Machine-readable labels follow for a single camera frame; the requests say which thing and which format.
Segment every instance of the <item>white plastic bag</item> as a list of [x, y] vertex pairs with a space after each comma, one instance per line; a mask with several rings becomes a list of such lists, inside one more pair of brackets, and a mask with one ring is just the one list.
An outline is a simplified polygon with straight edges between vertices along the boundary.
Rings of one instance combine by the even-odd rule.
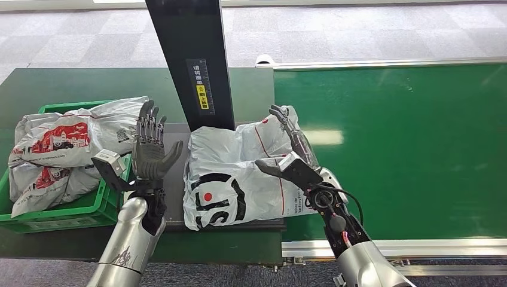
[[21, 164], [10, 170], [10, 199], [14, 201], [11, 218], [71, 202], [94, 190], [100, 182], [99, 171], [87, 167], [46, 167]]
[[[297, 114], [283, 107], [297, 126]], [[262, 173], [254, 161], [276, 164], [292, 151], [289, 137], [275, 116], [238, 126], [236, 131], [201, 127], [191, 133], [185, 168], [185, 225], [232, 225], [313, 213], [293, 183]]]
[[53, 167], [85, 166], [103, 148], [125, 154], [132, 150], [139, 110], [147, 100], [146, 96], [115, 100], [61, 116], [54, 113], [47, 117], [25, 116], [16, 127], [16, 137], [25, 135], [16, 142], [9, 166], [21, 162]]

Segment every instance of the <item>green basket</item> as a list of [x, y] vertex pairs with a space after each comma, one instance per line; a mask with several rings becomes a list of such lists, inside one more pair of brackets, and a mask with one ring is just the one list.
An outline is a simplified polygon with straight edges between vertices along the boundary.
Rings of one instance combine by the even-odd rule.
[[[79, 108], [89, 109], [106, 102], [109, 102], [109, 100], [46, 105], [39, 110], [39, 113], [65, 113]], [[128, 180], [130, 176], [130, 154], [125, 155], [123, 160], [127, 170], [121, 177]], [[76, 201], [61, 204], [49, 210], [28, 212], [11, 219], [13, 202], [9, 199], [9, 170], [6, 170], [0, 180], [0, 227], [16, 233], [34, 233], [113, 225], [116, 223], [118, 216], [118, 197], [120, 197], [120, 205], [122, 205], [123, 196], [111, 190], [102, 179], [97, 190], [85, 194]]]

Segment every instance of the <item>plastic bag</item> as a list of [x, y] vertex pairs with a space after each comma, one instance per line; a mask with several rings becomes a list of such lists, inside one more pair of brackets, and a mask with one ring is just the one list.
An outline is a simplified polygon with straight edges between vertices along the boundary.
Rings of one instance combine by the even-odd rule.
[[132, 150], [139, 110], [147, 100], [115, 100], [63, 115], [25, 115], [16, 126], [8, 162], [11, 217], [72, 202], [94, 190], [100, 174], [91, 157], [103, 148], [119, 154]]
[[93, 166], [59, 168], [22, 164], [10, 170], [11, 218], [71, 202], [95, 189], [100, 182]]
[[91, 164], [91, 157], [103, 148], [125, 154], [132, 150], [139, 110], [147, 100], [146, 96], [115, 100], [60, 116], [25, 116], [16, 127], [16, 138], [20, 139], [8, 164], [75, 167]]
[[[283, 107], [297, 125], [293, 107]], [[236, 131], [201, 127], [188, 144], [184, 174], [185, 225], [232, 225], [313, 213], [293, 183], [262, 173], [254, 161], [276, 164], [292, 151], [289, 137], [275, 116], [238, 126]]]

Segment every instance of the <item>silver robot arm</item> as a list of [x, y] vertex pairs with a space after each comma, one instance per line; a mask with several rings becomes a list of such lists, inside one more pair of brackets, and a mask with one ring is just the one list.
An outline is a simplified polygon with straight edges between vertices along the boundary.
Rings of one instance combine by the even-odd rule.
[[118, 222], [100, 258], [88, 287], [137, 287], [153, 254], [166, 220], [162, 218], [155, 235], [142, 226], [148, 203], [142, 197], [129, 199], [118, 214]]
[[183, 142], [175, 143], [165, 154], [166, 117], [156, 123], [157, 113], [153, 100], [141, 107], [132, 152], [136, 175], [132, 184], [119, 177], [125, 166], [118, 154], [103, 149], [91, 159], [111, 189], [134, 192], [118, 213], [118, 222], [88, 287], [139, 286], [166, 226], [163, 177], [181, 155]]
[[281, 122], [291, 140], [292, 152], [277, 166], [255, 161], [259, 169], [272, 176], [291, 181], [303, 190], [305, 205], [318, 211], [324, 221], [324, 232], [342, 272], [334, 281], [338, 287], [415, 287], [395, 269], [378, 250], [364, 230], [362, 209], [360, 221], [347, 210], [347, 196], [334, 174], [319, 166], [304, 136], [288, 118], [288, 109], [272, 105], [270, 113]]

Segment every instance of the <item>humanoid robot hand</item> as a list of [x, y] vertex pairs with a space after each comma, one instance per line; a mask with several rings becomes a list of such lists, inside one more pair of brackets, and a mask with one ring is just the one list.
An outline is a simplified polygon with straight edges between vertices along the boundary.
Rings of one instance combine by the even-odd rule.
[[132, 168], [139, 179], [162, 179], [183, 150], [183, 142], [174, 143], [166, 154], [164, 124], [166, 116], [157, 122], [158, 107], [153, 100], [144, 103], [139, 112], [136, 137], [132, 151]]

